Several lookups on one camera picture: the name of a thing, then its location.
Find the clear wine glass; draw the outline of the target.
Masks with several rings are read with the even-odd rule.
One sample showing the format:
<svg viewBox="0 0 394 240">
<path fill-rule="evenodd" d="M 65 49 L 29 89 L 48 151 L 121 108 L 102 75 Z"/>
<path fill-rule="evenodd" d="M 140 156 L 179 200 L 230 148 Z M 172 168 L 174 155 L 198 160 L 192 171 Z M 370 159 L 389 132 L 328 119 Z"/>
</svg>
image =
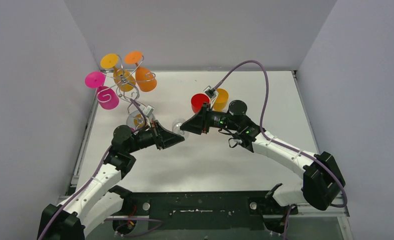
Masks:
<svg viewBox="0 0 394 240">
<path fill-rule="evenodd" d="M 186 120 L 183 118 L 177 118 L 172 123 L 172 132 L 187 139 L 189 137 L 189 132 L 182 130 L 180 127 Z"/>
</svg>

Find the red wine glass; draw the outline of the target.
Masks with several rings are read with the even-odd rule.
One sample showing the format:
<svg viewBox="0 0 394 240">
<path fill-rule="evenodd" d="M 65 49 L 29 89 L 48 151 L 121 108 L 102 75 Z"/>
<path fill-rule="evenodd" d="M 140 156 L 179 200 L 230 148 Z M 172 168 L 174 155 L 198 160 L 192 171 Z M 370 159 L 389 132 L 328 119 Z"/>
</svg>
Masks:
<svg viewBox="0 0 394 240">
<path fill-rule="evenodd" d="M 192 111 L 196 114 L 202 107 L 204 103 L 210 103 L 210 98 L 204 93 L 195 94 L 191 98 L 191 108 Z"/>
</svg>

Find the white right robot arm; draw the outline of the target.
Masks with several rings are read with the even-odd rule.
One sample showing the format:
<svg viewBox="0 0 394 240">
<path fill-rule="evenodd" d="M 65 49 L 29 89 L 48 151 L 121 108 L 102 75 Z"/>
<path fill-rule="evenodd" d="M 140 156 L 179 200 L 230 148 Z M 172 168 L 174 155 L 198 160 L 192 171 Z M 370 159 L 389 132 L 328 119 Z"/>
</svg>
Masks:
<svg viewBox="0 0 394 240">
<path fill-rule="evenodd" d="M 214 111 L 204 103 L 180 129 L 197 135 L 208 133 L 210 128 L 225 131 L 237 146 L 266 156 L 295 173 L 301 183 L 289 188 L 279 183 L 267 193 L 270 213 L 277 215 L 286 206 L 297 204 L 309 204 L 321 211 L 334 206 L 333 200 L 345 186 L 335 158 L 325 151 L 318 154 L 288 144 L 254 123 L 246 111 L 247 105 L 241 100 L 232 101 L 226 112 Z"/>
</svg>

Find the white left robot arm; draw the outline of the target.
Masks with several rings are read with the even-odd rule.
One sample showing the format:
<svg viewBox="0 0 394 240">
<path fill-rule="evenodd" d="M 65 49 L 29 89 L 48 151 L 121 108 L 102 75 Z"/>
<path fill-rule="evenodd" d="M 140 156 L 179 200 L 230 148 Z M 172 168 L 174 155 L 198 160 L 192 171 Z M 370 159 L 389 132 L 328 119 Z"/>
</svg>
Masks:
<svg viewBox="0 0 394 240">
<path fill-rule="evenodd" d="M 118 183 L 136 162 L 132 153 L 150 146 L 163 150 L 184 140 L 184 136 L 165 129 L 157 120 L 137 132 L 128 125 L 118 126 L 111 146 L 89 180 L 60 204 L 49 204 L 43 210 L 37 238 L 83 240 L 112 214 L 130 214 L 131 191 Z"/>
</svg>

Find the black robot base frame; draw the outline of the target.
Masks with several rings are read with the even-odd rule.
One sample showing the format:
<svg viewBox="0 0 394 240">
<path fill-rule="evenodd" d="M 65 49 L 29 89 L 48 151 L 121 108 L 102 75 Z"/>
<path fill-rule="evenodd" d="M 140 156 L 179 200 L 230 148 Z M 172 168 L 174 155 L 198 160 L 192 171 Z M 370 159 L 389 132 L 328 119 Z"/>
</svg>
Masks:
<svg viewBox="0 0 394 240">
<path fill-rule="evenodd" d="M 143 235 L 143 223 L 154 230 L 229 230 L 284 232 L 287 217 L 297 207 L 279 206 L 269 191 L 129 192 L 113 214 L 119 236 Z"/>
</svg>

